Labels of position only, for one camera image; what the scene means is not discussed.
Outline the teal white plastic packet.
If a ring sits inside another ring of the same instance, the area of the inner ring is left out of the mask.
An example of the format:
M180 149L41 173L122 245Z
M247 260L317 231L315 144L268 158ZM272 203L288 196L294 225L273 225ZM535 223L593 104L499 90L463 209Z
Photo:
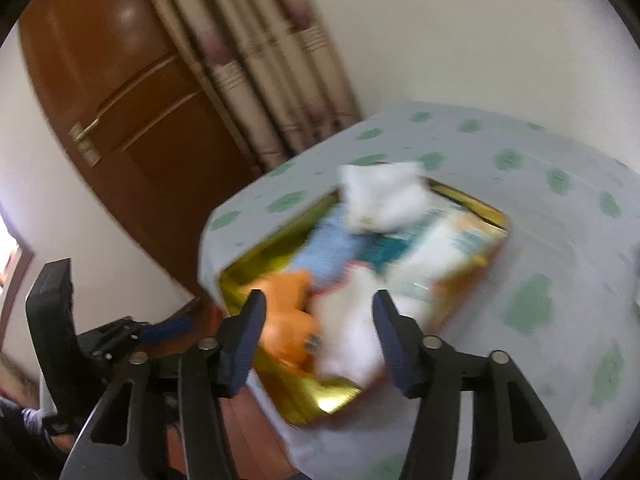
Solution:
M360 261L389 289L418 298L482 261L505 237L505 230L463 207L434 208L412 226L378 237Z

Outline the brown wooden door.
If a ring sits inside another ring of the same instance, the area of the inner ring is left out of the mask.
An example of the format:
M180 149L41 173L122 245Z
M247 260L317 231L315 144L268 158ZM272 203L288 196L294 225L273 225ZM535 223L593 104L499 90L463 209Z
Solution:
M81 177L174 280L202 296L206 220L255 174L151 0L32 0L18 24L36 95ZM68 133L96 118L101 159L90 167Z

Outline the gold red toffee tin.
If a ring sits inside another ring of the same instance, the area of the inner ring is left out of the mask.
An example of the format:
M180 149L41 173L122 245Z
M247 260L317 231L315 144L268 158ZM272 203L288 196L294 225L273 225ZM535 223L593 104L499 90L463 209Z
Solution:
M288 424L325 419L382 377L372 314L379 290L436 333L506 244L506 214L432 179L422 188L427 208L391 229L365 223L352 230L339 188L303 207L283 196L271 205L283 221L219 273L232 312L252 289L267 296L254 367Z

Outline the orange rubber toy animal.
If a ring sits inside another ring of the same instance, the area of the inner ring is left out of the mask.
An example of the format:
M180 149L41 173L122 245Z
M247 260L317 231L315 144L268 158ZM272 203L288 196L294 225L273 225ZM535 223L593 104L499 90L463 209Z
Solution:
M265 274L241 288L243 294L260 290L266 298L266 320L259 344L292 372L308 363L320 339L318 321L306 311L312 274L299 269Z

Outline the blue cloth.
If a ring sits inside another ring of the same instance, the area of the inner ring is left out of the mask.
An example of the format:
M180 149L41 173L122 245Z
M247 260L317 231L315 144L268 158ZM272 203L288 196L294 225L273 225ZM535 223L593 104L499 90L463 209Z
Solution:
M294 255L288 270L308 271L311 287L325 289L337 283L346 266L357 260L377 238L375 233L350 232L346 226L346 208L336 204L318 221Z

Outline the fluffy white sock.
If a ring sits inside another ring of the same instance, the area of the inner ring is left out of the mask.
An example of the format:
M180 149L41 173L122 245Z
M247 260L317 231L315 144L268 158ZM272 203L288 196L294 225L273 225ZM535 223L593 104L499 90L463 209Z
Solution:
M310 312L320 325L314 374L322 380L345 378L368 388L381 374L384 358L372 316L374 294L386 289L400 314L423 328L432 317L432 294L410 297L389 289L367 266L349 266L340 282L318 292Z

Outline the green cloud pattern tablecloth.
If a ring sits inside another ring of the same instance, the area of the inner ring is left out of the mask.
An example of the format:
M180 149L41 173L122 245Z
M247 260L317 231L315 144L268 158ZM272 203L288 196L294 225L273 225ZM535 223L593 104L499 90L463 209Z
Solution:
M407 102L337 133L216 208L198 279L220 276L331 191L346 164L422 162L428 175L504 212L497 265L444 338L509 353L585 479L610 468L639 421L639 173L532 122Z

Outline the beige patterned curtain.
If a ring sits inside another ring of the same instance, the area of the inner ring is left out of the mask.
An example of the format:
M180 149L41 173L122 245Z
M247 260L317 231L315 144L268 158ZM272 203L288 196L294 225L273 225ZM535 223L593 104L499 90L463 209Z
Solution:
M311 0L151 0L250 166L265 174L361 113Z

